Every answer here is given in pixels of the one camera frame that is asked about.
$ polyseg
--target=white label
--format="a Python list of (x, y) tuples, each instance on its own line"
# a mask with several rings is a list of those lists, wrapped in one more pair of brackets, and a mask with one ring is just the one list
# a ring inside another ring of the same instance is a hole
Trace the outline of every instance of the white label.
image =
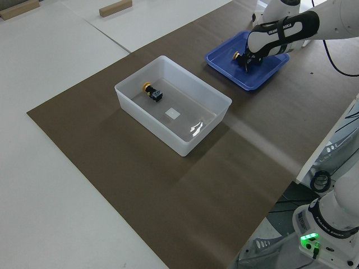
[(170, 116), (172, 119), (177, 119), (181, 115), (178, 111), (173, 108), (170, 108), (166, 111), (166, 115)]

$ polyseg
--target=brown table mat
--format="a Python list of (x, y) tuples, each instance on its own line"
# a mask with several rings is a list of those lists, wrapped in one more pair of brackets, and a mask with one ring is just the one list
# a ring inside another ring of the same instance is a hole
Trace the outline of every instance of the brown table mat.
[[(170, 269), (226, 268), (358, 92), (319, 41), (255, 92), (209, 67), (205, 53), (249, 29), (255, 4), (230, 2), (28, 112)], [(187, 157), (125, 113), (114, 91), (159, 55), (233, 100)]]

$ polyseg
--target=black and yellow object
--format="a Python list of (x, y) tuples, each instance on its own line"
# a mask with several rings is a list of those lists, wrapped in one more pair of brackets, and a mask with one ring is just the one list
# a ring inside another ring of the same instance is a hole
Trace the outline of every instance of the black and yellow object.
[(161, 100), (163, 97), (163, 93), (161, 91), (153, 88), (150, 82), (144, 83), (142, 90), (147, 92), (147, 95), (149, 96), (149, 98), (153, 99), (156, 102)]

